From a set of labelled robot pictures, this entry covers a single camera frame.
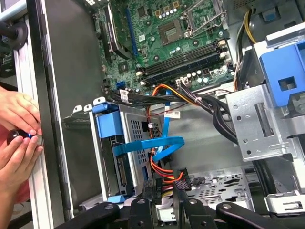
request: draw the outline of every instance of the screw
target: screw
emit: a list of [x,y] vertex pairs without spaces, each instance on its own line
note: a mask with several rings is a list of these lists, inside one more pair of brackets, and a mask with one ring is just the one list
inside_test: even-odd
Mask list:
[[113,205],[108,205],[108,206],[105,207],[105,209],[106,209],[106,210],[113,209]]
[[189,202],[190,202],[190,204],[197,204],[197,200],[195,200],[195,199],[191,199]]
[[224,204],[224,205],[223,205],[223,208],[224,208],[224,209],[231,209],[232,207],[231,207],[231,205]]
[[143,200],[143,199],[140,199],[139,201],[138,201],[138,204],[144,204],[145,203],[145,200]]

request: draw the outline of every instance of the white label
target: white label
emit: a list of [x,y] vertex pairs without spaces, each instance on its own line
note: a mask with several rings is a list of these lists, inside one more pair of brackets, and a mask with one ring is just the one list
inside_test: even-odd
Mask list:
[[139,36],[139,42],[142,42],[142,41],[144,41],[144,40],[146,40],[145,34]]
[[164,113],[165,118],[181,118],[181,113],[180,111],[167,111]]
[[123,103],[129,103],[128,102],[128,91],[126,90],[120,90],[121,100]]

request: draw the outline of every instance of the finger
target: finger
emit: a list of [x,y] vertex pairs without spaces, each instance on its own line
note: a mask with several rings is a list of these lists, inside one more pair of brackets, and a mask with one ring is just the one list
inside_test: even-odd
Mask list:
[[2,144],[0,150],[0,169],[3,169],[5,165],[9,162],[14,152],[22,144],[23,137],[18,136],[7,145],[6,141]]
[[23,94],[23,98],[25,100],[29,101],[31,104],[33,104],[39,110],[38,102],[33,100],[32,97],[28,96],[27,94]]
[[26,109],[28,112],[32,114],[32,116],[35,117],[35,119],[40,123],[40,115],[39,115],[39,109],[34,105],[34,101],[31,97],[28,95],[24,95],[23,97],[19,98],[18,103]]
[[33,155],[32,159],[31,159],[28,167],[26,168],[26,173],[30,174],[32,172],[32,170],[34,168],[34,165],[35,165],[38,157],[41,155],[42,151],[43,151],[43,147],[42,146],[36,148],[36,150],[34,152],[34,155]]
[[18,147],[18,149],[11,156],[9,162],[2,169],[4,174],[12,174],[16,172],[16,170],[19,168],[20,164],[22,163],[29,142],[30,142],[29,138],[23,139],[22,144]]
[[21,165],[19,166],[18,170],[25,171],[25,169],[28,167],[30,161],[33,158],[36,146],[38,142],[38,137],[34,136],[31,138],[30,143],[28,145],[27,150],[25,151],[24,158],[22,160]]
[[7,121],[28,134],[36,135],[36,131],[12,110],[7,112]]
[[19,117],[21,117],[35,131],[38,131],[40,129],[39,122],[35,119],[35,117],[31,114],[31,112],[28,111],[26,108],[24,108],[22,106],[14,106],[14,107],[10,108],[10,110],[15,112],[15,114],[17,114]]

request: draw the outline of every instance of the perforated metal panel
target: perforated metal panel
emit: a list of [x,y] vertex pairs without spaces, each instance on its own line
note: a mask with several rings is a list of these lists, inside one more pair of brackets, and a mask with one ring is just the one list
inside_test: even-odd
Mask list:
[[[124,105],[119,105],[120,116],[122,120],[125,142],[135,142],[150,139],[149,131],[144,125],[147,125],[147,117],[144,110],[139,110]],[[161,136],[162,125],[159,117],[152,117],[151,122],[154,123],[154,137]],[[151,176],[148,154],[150,149],[139,150],[128,153],[130,169],[132,173],[132,181],[136,195],[142,192],[144,183],[143,171],[147,170],[147,174]]]
[[[142,141],[142,124],[139,121],[136,120],[129,120],[132,127],[132,134],[134,141]],[[138,150],[138,163],[139,165],[145,164],[148,161],[148,156],[145,150]]]
[[234,0],[233,1],[233,10],[246,6],[255,1],[258,1],[258,0]]

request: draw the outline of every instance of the metal bracket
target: metal bracket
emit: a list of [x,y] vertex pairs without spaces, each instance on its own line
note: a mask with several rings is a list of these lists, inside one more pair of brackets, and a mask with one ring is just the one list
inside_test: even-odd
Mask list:
[[298,138],[305,133],[300,119],[285,118],[286,111],[273,108],[266,85],[252,87],[226,96],[243,160],[253,161],[302,152]]

